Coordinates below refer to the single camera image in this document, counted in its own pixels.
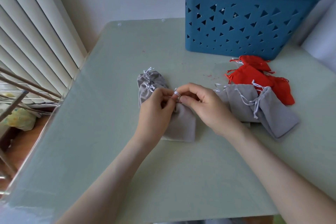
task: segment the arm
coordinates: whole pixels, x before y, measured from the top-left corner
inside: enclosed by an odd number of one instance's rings
[[[180,101],[225,137],[250,166],[287,224],[334,223],[336,203],[268,150],[225,107],[213,90],[189,83]]]
[[[156,89],[140,109],[136,132],[120,154],[57,221],[67,223],[114,223],[126,189],[142,161],[166,131],[177,96],[173,90]]]

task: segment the red pouch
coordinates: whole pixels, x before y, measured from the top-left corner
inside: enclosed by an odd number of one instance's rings
[[[295,103],[293,96],[291,95],[291,87],[289,86],[289,81],[283,77],[274,77],[269,75],[268,78],[273,81],[274,86],[272,87],[273,92],[277,98],[284,105],[293,105]]]
[[[229,84],[231,82],[234,82],[235,84],[251,84],[252,81],[256,84],[259,84],[263,87],[270,86],[272,87],[274,85],[273,81],[269,79],[269,76],[264,75],[262,72],[258,71],[254,67],[244,64],[238,69],[229,70],[227,73],[234,71],[230,75],[226,75],[226,77],[229,79]]]
[[[239,59],[232,59],[230,61],[238,61],[238,62],[241,61],[242,64],[248,64],[257,70],[265,71],[271,74],[275,73],[275,72],[272,72],[272,70],[268,66],[267,64],[268,61],[264,61],[261,57],[258,57],[258,56],[242,55],[239,57]]]

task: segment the person's left hand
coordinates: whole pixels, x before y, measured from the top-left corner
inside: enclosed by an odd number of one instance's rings
[[[166,131],[178,96],[174,91],[157,88],[141,104],[139,122],[134,137],[146,146],[155,147]]]

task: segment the basket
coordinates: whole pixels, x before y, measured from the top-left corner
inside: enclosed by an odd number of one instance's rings
[[[185,48],[273,60],[319,0],[185,0]]]

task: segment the plastic bag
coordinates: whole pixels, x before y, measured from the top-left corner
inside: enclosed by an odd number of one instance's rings
[[[4,112],[8,108],[8,104],[0,104],[0,112]],[[12,114],[8,115],[1,124],[10,127],[19,128],[23,131],[32,130],[34,128],[36,116],[25,109],[16,107]]]

